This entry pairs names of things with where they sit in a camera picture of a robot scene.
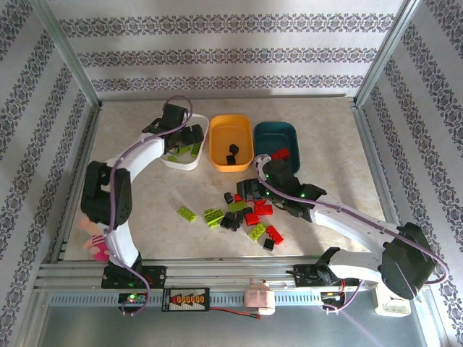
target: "teal bin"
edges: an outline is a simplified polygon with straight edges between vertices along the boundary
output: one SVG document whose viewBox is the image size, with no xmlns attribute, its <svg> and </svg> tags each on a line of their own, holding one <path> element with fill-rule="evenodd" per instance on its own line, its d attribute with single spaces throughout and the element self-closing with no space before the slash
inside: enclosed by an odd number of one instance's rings
<svg viewBox="0 0 463 347">
<path fill-rule="evenodd" d="M 290 155 L 288 164 L 292 172 L 298 172 L 301 162 L 297 145 L 296 129 L 285 121 L 263 121 L 254 127 L 255 155 L 268 154 L 287 148 Z"/>
</svg>

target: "aluminum frame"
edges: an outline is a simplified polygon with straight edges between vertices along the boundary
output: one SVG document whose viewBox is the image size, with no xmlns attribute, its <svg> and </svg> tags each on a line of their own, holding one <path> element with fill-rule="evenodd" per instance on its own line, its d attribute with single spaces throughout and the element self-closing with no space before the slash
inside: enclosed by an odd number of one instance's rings
<svg viewBox="0 0 463 347">
<path fill-rule="evenodd" d="M 95 106 L 94 117 L 89 122 L 89 135 L 80 146 L 82 157 L 78 158 L 79 167 L 75 184 L 72 187 L 70 201 L 65 211 L 65 223 L 58 235 L 56 246 L 53 251 L 49 264 L 42 264 L 35 281 L 32 296 L 28 303 L 25 318 L 22 322 L 17 346 L 38 346 L 40 336 L 44 326 L 46 326 L 47 311 L 55 295 L 59 294 L 101 294 L 101 293 L 121 293 L 133 292 L 130 290 L 107 290 L 101 288 L 101 278 L 105 265 L 96 262 L 81 261 L 60 261 L 59 255 L 63 249 L 64 240 L 69 236 L 73 217 L 79 202 L 80 190 L 82 189 L 85 168 L 88 163 L 96 130 L 98 127 L 98 112 L 101 101 L 98 99 L 90 79 L 80 64 L 75 52 L 72 50 L 64 32 L 59 27 L 47 0 L 31 0 L 34 9 L 43 21 L 56 46 L 69 65 L 74 76 L 76 76 L 80 87 L 85 93 L 90 103 Z M 367 99 L 376 80 L 383 71 L 392 51 L 395 49 L 400 36 L 404 32 L 408 22 L 412 18 L 420 0 L 406 0 L 397 14 L 396 20 L 389 31 L 386 39 L 381 45 L 378 55 L 372 66 L 369 68 L 356 97 L 349 100 L 353 103 L 352 110 L 357 122 L 360 139 L 367 156 L 368 165 L 373 175 L 381 207 L 387 222 L 398 223 L 394 204 L 392 203 L 386 180 L 381 170 L 378 154 L 375 151 L 373 139 L 365 123 L 365 115 L 362 113 L 361 106 Z M 316 288 L 296 288 L 294 279 L 286 274 L 287 270 L 292 270 L 295 264 L 314 264 L 317 257 L 242 257 L 242 258 L 216 258 L 216 259 L 165 259 L 165 260 L 145 260 L 146 265 L 167 266 L 166 287 L 182 286 L 207 286 L 211 288 L 211 295 L 243 293 L 244 290 L 253 283 L 266 280 L 270 287 L 280 294 L 304 294 L 317 293 L 320 291 L 339 291 L 340 288 L 323 287 Z M 370 284 L 366 283 L 365 289 L 370 289 Z M 445 330 L 443 329 L 440 316 L 437 313 L 436 303 L 428 289 L 423 289 L 418 302 L 421 308 L 418 309 L 420 323 L 423 331 L 430 327 L 436 327 L 438 331 L 437 339 L 441 346 L 447 346 Z M 161 290 L 153 291 L 158 296 Z M 431 335 L 428 343 L 435 343 L 436 336 Z"/>
</svg>

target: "cable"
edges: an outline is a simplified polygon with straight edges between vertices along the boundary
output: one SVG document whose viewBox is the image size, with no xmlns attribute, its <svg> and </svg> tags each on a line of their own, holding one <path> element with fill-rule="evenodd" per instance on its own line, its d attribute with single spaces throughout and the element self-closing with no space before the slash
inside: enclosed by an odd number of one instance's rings
<svg viewBox="0 0 463 347">
<path fill-rule="evenodd" d="M 260 320 L 260 314 L 258 313 L 241 312 L 241 311 L 235 311 L 234 309 L 224 309 L 222 307 L 211 307 L 210 309 L 213 311 L 223 311 L 223 312 L 238 314 L 240 316 L 246 316 L 246 317 L 251 317 L 251 318 Z"/>
<path fill-rule="evenodd" d="M 315 201 L 315 200 L 301 199 L 299 197 L 292 197 L 291 195 L 284 194 L 283 192 L 280 192 L 279 190 L 273 188 L 262 177 L 260 177 L 260 174 L 259 174 L 259 171 L 258 171 L 257 161 L 258 161 L 259 158 L 263 158 L 263 157 L 264 157 L 264 155 L 258 155 L 257 157 L 255 157 L 253 165 L 254 165 L 254 169 L 257 172 L 258 181 L 265 188 L 270 190 L 271 192 L 273 192 L 273 193 L 275 193 L 275 194 L 279 195 L 280 197 L 283 197 L 284 199 L 287 199 L 287 200 L 292 200 L 292 201 L 295 201 L 295 202 L 301 202 L 301 203 L 304 203 L 304 204 L 313 204 L 313 205 L 325 206 L 325 207 L 328 207 L 328 208 L 332 208 L 332 209 L 336 210 L 337 212 L 344 212 L 344 213 L 346 213 L 346 214 L 360 220 L 361 222 L 373 227 L 374 229 L 377 229 L 380 232 L 388 234 L 389 236 L 392 236 L 392 237 L 404 242 L 405 244 L 408 244 L 408 245 L 418 249 L 422 253 L 426 254 L 427 256 L 433 258 L 436 262 L 438 262 L 442 266 L 443 271 L 444 271 L 444 274 L 443 274 L 443 276 L 441 278 L 438 278 L 437 280 L 430 280 L 430 281 L 426 282 L 425 284 L 439 284 L 439 283 L 445 282 L 446 280 L 449 279 L 449 267 L 447 266 L 447 264 L 440 257 L 438 257 L 437 255 L 432 253 L 429 249 L 426 249 L 425 247 L 421 246 L 420 244 L 417 244 L 417 243 L 415 243 L 413 241 L 410 241 L 406 237 L 403 237 L 402 235 L 398 235 L 397 233 L 394 233 L 393 231 L 390 231 L 390 230 L 388 230 L 386 228 L 383 228 L 382 226 L 379 226 L 378 224 L 372 222 L 371 220 L 368 220 L 368 219 L 362 217 L 361 215 L 358 215 L 355 212 L 352 212 L 351 210 L 342 208 L 341 206 L 328 204 L 326 202 L 319 202 L 319 201 Z"/>
<path fill-rule="evenodd" d="M 336 306 L 331 305 L 331 304 L 323 304 L 324 306 L 329 307 L 330 309 L 332 309 L 332 310 L 327 309 L 326 312 L 327 313 L 332 313 L 332 312 L 338 313 L 338 312 L 342 311 L 343 309 L 345 309 L 346 307 L 348 307 L 354 301 L 355 297 L 359 293 L 360 287 L 362 286 L 363 282 L 364 282 L 364 280 L 360 281 L 357 289 L 355 289 L 355 292 L 352 294 L 350 299 L 347 300 L 347 302 L 344 305 L 342 305 L 341 307 L 336 307 Z"/>
<path fill-rule="evenodd" d="M 166 102 L 162 106 L 162 109 L 163 110 L 165 109 L 167 103 L 170 100 L 178 99 L 178 98 L 185 99 L 190 105 L 190 112 L 187 115 L 187 118 L 185 119 L 185 121 L 183 123 L 181 123 L 179 126 L 173 128 L 173 129 L 167 130 L 165 132 L 160 132 L 159 134 L 154 134 L 154 135 L 148 136 L 148 137 L 144 138 L 143 140 L 140 140 L 140 141 L 136 142 L 135 144 L 133 144 L 131 147 L 129 147 L 127 150 L 125 150 L 121 154 L 119 159 L 117 159 L 116 163 L 112 167 L 111 173 L 109 174 L 109 201 L 110 201 L 110 211 L 111 211 L 111 213 L 110 213 L 110 217 L 109 217 L 109 227 L 107 229 L 105 229 L 105 231 L 104 231 L 105 237 L 107 237 L 110 233 L 113 232 L 114 224 L 116 223 L 116 194 L 115 194 L 115 186 L 114 186 L 114 175 L 116 173 L 117 168 L 124 161 L 124 158 L 127 157 L 127 155 L 129 155 L 133 150 L 139 148 L 139 146 L 143 145 L 146 142 L 157 139 L 157 138 L 159 138 L 161 136 L 165 136 L 165 135 L 171 134 L 173 132 L 176 132 L 176 131 L 184 128 L 185 125 L 187 125 L 187 122 L 191 119 L 191 117 L 193 115 L 193 105 L 191 103 L 191 100 L 189 98 L 187 98 L 186 96 L 183 96 L 183 95 L 171 96 L 169 99 L 166 100 Z M 127 264 L 122 262 L 122 260 L 119 259 L 119 257 L 117 257 L 116 252 L 111 248 L 111 246 L 109 245 L 108 242 L 106 242 L 106 246 L 108 247 L 108 250 L 111 253 L 111 255 L 113 256 L 113 258 L 115 260 L 117 260 L 117 262 L 119 262 L 119 264 L 121 264 L 127 271 L 129 271 L 131 274 L 137 276 L 143 282 L 143 284 L 146 287 L 145 303 L 137 311 L 132 312 L 130 314 L 132 317 L 134 317 L 137 314 L 139 314 L 141 311 L 143 311 L 144 308 L 148 305 L 148 302 L 150 301 L 150 296 L 151 296 L 150 285 L 147 282 L 147 280 L 143 276 L 141 276 L 141 274 L 137 273 L 137 271 L 134 271 L 130 266 L 128 266 Z M 122 314 L 123 315 L 126 314 L 126 312 L 124 311 L 124 305 L 122 305 Z"/>
</svg>

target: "beige tabletop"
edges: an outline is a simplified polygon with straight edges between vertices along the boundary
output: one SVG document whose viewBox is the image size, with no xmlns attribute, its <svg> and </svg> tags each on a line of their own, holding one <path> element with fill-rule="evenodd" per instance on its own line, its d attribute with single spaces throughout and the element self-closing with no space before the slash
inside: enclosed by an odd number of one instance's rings
<svg viewBox="0 0 463 347">
<path fill-rule="evenodd" d="M 354 116 L 346 98 L 272 98 L 193 100 L 194 112 L 212 119 L 242 113 L 252 127 L 261 121 L 286 121 L 297 131 L 301 183 L 315 184 L 374 218 L 383 219 L 381 206 L 363 152 Z M 105 102 L 91 160 L 105 161 L 134 142 L 141 130 L 161 116 L 161 101 Z M 180 171 L 152 162 L 132 184 L 133 209 L 129 226 L 144 259 L 168 257 L 245 257 L 263 255 L 320 255 L 329 247 L 351 251 L 362 246 L 329 228 L 294 218 L 274 208 L 261 220 L 284 237 L 273 252 L 262 247 L 265 236 L 254 242 L 245 224 L 238 232 L 209 228 L 203 212 L 226 211 L 224 193 L 236 192 L 236 183 L 254 178 L 252 169 L 220 173 L 209 158 L 208 139 L 197 168 Z M 186 206 L 198 217 L 193 223 L 177 214 Z M 91 260 L 82 248 L 88 235 L 77 227 L 80 209 L 69 236 L 65 260 Z"/>
</svg>

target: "circuit board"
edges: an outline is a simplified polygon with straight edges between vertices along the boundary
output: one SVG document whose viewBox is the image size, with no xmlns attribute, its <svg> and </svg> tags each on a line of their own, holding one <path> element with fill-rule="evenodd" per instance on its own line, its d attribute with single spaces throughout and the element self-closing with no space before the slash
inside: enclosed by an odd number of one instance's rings
<svg viewBox="0 0 463 347">
<path fill-rule="evenodd" d="M 209 288 L 165 288 L 162 312 L 207 312 L 210 303 Z"/>
</svg>

